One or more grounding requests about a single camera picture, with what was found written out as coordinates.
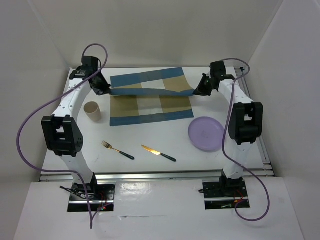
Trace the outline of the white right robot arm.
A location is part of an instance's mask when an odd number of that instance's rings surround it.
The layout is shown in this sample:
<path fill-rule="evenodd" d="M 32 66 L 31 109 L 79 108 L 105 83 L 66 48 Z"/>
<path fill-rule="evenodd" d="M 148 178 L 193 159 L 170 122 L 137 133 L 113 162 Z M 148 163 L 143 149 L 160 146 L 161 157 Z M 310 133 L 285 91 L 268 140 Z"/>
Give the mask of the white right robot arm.
<path fill-rule="evenodd" d="M 262 135 L 263 104 L 253 101 L 237 84 L 238 78 L 227 74 L 225 61 L 215 61 L 204 73 L 199 85 L 193 91 L 195 96 L 210 96 L 212 91 L 221 93 L 229 103 L 222 143 L 230 138 L 235 146 L 234 156 L 229 156 L 222 147 L 223 155 L 230 161 L 226 165 L 215 186 L 199 190 L 206 197 L 230 197 L 239 192 L 244 184 L 244 172 L 253 177 L 256 174 L 246 167 L 248 153 L 252 145 Z"/>

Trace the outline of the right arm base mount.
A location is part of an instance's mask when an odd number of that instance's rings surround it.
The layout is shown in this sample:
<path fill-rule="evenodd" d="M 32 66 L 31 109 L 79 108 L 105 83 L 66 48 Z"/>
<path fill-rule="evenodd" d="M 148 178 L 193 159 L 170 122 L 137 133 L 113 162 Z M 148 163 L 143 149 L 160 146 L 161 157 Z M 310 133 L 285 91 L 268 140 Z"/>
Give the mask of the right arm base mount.
<path fill-rule="evenodd" d="M 247 186 L 243 180 L 239 186 L 223 187 L 220 182 L 203 182 L 202 189 L 198 190 L 204 197 L 206 210 L 250 208 Z"/>

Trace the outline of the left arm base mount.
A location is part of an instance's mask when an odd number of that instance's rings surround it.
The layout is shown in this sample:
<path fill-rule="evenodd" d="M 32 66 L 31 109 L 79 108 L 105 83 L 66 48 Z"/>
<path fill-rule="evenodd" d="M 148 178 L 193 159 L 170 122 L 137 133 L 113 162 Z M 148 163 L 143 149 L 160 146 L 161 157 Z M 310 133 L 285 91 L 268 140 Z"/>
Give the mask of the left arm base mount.
<path fill-rule="evenodd" d="M 59 188 L 69 193 L 69 201 L 67 208 L 67 211 L 69 213 L 88 212 L 89 209 L 84 191 L 77 190 L 75 186 L 60 186 Z M 88 199 L 91 211 L 93 213 L 97 210 L 99 210 L 100 212 L 113 212 L 115 189 L 116 185 L 114 183 L 111 183 L 97 185 L 95 193 L 93 191 L 89 191 Z"/>

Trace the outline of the blue beige white placemat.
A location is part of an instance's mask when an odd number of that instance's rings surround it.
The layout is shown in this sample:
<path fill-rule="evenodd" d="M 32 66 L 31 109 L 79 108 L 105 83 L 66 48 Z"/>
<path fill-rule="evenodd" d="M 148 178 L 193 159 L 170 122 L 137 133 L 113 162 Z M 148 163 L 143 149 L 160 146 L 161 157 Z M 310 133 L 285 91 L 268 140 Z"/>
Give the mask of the blue beige white placemat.
<path fill-rule="evenodd" d="M 181 67 L 110 77 L 112 127 L 167 122 L 194 117 L 190 86 Z"/>

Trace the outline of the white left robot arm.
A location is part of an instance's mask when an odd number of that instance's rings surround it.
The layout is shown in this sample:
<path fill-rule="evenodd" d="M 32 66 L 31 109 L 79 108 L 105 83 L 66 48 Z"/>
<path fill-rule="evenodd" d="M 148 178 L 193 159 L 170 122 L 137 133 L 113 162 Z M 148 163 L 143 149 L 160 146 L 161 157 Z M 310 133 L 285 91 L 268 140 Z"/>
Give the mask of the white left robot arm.
<path fill-rule="evenodd" d="M 94 91 L 97 96 L 109 94 L 111 85 L 102 73 L 78 86 L 86 78 L 99 70 L 100 60 L 93 56 L 83 56 L 82 65 L 69 76 L 68 89 L 71 93 L 61 99 L 60 105 L 50 116 L 44 116 L 41 126 L 47 148 L 59 156 L 72 171 L 73 189 L 88 200 L 97 197 L 99 187 L 96 176 L 87 165 L 82 154 L 84 137 L 77 125 L 77 118 L 87 95 Z"/>

